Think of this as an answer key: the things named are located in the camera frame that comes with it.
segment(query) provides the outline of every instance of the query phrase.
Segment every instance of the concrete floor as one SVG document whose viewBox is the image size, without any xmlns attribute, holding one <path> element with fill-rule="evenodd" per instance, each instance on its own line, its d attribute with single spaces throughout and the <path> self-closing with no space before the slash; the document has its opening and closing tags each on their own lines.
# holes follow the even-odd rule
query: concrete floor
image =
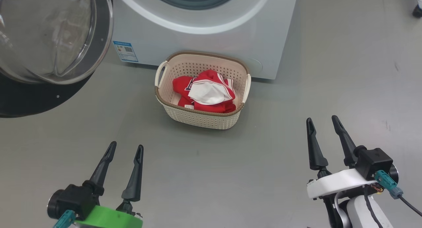
<svg viewBox="0 0 422 228">
<path fill-rule="evenodd" d="M 0 220 L 52 227 L 57 189 L 91 176 L 111 141 L 117 150 L 103 206 L 116 208 L 145 146 L 145 228 L 326 228 L 308 199 L 306 126 L 312 117 L 331 172 L 345 169 L 331 115 L 354 142 L 380 147 L 400 172 L 404 197 L 422 209 L 422 20 L 416 0 L 298 0 L 274 81 L 252 83 L 238 124 L 226 131 L 171 120 L 154 96 L 155 70 L 121 63 L 113 49 L 63 105 L 0 119 Z M 387 193 L 374 198 L 395 227 L 421 218 Z"/>
</svg>

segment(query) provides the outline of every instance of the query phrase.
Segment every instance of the laundry basket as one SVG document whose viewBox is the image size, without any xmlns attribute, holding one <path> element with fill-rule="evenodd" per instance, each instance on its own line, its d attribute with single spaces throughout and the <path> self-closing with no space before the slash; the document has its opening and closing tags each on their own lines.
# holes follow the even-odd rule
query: laundry basket
<svg viewBox="0 0 422 228">
<path fill-rule="evenodd" d="M 197 76 L 205 70 L 214 70 L 224 78 L 233 79 L 236 110 L 227 113 L 210 113 L 178 106 L 178 94 L 173 90 L 173 79 L 179 76 Z M 155 75 L 155 96 L 167 114 L 176 121 L 213 129 L 229 129 L 237 122 L 245 105 L 251 86 L 251 75 L 247 67 L 238 60 L 225 56 L 178 52 L 161 63 Z"/>
</svg>

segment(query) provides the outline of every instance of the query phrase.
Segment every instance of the floor stain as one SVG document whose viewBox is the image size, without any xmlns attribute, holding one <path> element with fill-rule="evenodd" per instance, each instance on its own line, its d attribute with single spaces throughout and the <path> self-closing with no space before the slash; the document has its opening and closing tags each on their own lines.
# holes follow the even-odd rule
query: floor stain
<svg viewBox="0 0 422 228">
<path fill-rule="evenodd" d="M 394 61 L 394 67 L 396 68 L 397 72 L 400 71 L 400 68 L 398 67 L 398 63 L 396 61 Z"/>
<path fill-rule="evenodd" d="M 382 121 L 383 123 L 385 123 L 385 128 L 388 130 L 388 131 L 390 131 L 391 132 L 391 125 L 390 124 L 388 124 L 388 121 L 387 120 L 383 120 Z"/>
</svg>

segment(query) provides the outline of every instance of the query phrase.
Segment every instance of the white washing machine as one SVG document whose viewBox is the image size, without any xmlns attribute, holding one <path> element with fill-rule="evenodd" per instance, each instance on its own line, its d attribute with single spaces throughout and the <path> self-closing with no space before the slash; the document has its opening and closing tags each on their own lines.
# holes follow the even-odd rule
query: white washing machine
<svg viewBox="0 0 422 228">
<path fill-rule="evenodd" d="M 122 61 L 159 65 L 181 50 L 213 52 L 275 79 L 296 0 L 113 0 Z"/>
</svg>

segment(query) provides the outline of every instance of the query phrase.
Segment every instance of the washing machine door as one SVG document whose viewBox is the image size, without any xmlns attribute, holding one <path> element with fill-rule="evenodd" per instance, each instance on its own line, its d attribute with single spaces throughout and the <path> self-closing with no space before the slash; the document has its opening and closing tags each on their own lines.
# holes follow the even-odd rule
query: washing machine door
<svg viewBox="0 0 422 228">
<path fill-rule="evenodd" d="M 49 110 L 103 59 L 111 0 L 0 0 L 0 116 Z"/>
</svg>

